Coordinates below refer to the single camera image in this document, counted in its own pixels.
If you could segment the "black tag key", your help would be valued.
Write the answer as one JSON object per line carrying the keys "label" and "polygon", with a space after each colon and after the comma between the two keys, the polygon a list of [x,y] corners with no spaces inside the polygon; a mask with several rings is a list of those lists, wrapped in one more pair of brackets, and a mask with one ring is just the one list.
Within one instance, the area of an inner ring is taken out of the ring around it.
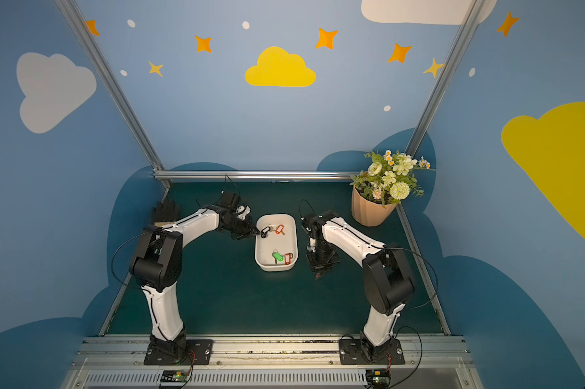
{"label": "black tag key", "polygon": [[261,238],[267,238],[268,234],[271,232],[271,226],[268,225],[266,227],[264,227],[263,229],[261,229],[260,231],[260,236]]}

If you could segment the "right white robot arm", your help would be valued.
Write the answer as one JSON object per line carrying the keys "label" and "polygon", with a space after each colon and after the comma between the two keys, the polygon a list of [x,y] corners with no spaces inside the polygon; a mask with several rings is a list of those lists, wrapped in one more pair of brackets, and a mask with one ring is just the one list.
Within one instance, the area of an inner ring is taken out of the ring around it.
{"label": "right white robot arm", "polygon": [[389,247],[366,236],[333,211],[302,217],[302,227],[309,238],[306,257],[318,277],[339,263],[337,251],[343,251],[360,266],[365,297],[370,303],[361,343],[369,353],[385,350],[391,343],[396,320],[416,289],[403,248]]}

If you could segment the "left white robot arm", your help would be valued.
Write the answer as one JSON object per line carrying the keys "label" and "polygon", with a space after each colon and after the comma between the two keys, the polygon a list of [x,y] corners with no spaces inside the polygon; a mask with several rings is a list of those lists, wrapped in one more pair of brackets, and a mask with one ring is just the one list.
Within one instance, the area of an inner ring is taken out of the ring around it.
{"label": "left white robot arm", "polygon": [[143,291],[150,311],[151,344],[166,353],[184,349],[185,325],[177,303],[177,282],[182,273],[183,249],[212,231],[228,231],[233,239],[258,234],[250,207],[208,206],[162,226],[148,226],[139,237],[130,274]]}

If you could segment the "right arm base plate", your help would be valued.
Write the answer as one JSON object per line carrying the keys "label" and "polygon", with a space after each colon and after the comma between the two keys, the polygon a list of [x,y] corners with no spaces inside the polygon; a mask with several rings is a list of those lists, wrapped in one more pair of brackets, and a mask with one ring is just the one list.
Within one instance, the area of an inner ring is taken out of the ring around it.
{"label": "right arm base plate", "polygon": [[391,338],[380,346],[366,339],[344,337],[338,341],[342,365],[404,365],[404,351],[399,340]]}

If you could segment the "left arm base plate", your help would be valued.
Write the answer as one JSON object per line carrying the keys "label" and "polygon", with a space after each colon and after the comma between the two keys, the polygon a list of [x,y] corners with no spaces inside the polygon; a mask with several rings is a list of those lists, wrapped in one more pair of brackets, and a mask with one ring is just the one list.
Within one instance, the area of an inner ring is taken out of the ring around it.
{"label": "left arm base plate", "polygon": [[143,360],[145,366],[207,366],[214,340],[180,339],[165,341],[151,338]]}

